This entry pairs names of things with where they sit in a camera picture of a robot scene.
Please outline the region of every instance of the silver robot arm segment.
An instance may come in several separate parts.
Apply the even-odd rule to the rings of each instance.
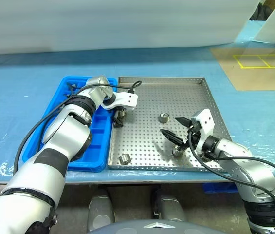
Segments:
[[[161,129],[163,135],[173,143],[178,152],[184,152],[191,141],[197,156],[203,161],[215,160],[232,179],[248,182],[269,191],[275,197],[275,177],[261,162],[247,159],[228,159],[230,157],[252,157],[244,146],[213,136],[214,121],[209,109],[193,115],[192,119],[175,118],[188,128],[187,142],[173,132]],[[275,201],[265,191],[236,183],[248,214],[248,223],[253,234],[275,234]]]
[[[109,84],[91,78],[86,86]],[[100,105],[134,109],[137,95],[116,93],[112,87],[84,89],[62,108],[45,131],[44,146],[16,172],[0,196],[0,234],[48,233],[56,224],[55,208],[65,185],[68,163],[82,156],[92,135],[89,125]]]

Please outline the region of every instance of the blue tablecloth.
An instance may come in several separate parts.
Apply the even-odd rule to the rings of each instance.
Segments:
[[[225,46],[267,46],[249,42],[260,27],[260,22],[249,22],[236,43]],[[0,55],[0,183],[11,178],[20,142],[41,118],[62,78],[98,75],[205,77],[233,141],[275,163],[275,91],[236,91],[209,47],[13,54]],[[72,183],[219,180],[208,172],[67,173],[67,182]]]

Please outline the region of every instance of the metal cylinder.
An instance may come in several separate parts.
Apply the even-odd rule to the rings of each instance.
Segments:
[[[184,150],[182,150],[178,145],[175,145],[172,154],[175,157],[181,157],[184,154]]]
[[[167,123],[170,120],[170,115],[168,113],[161,113],[158,119],[160,123]]]
[[[121,165],[128,165],[129,163],[131,163],[131,157],[129,156],[129,154],[122,154],[118,158]]]
[[[125,109],[122,109],[122,110],[119,111],[119,116],[120,117],[124,117],[125,115],[126,115]]]

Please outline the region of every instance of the brown cardboard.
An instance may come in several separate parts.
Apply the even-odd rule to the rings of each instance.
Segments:
[[[264,2],[264,6],[269,6],[270,9],[274,10],[275,9],[275,0],[266,0]]]
[[[212,47],[236,90],[275,90],[275,48]]]

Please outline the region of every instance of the metal tray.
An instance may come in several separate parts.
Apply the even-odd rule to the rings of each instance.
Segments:
[[[172,155],[173,143],[160,129],[168,129],[186,139],[187,129],[175,117],[191,116],[204,108],[211,110],[215,122],[214,135],[231,140],[205,78],[141,78],[120,77],[119,85],[131,85],[141,80],[135,89],[137,107],[127,111],[124,127],[112,128],[108,166],[113,169],[206,171],[188,149],[181,158]],[[161,124],[160,113],[168,113],[170,121]],[[132,161],[121,165],[118,157],[129,154]],[[207,163],[222,170],[215,162]]]

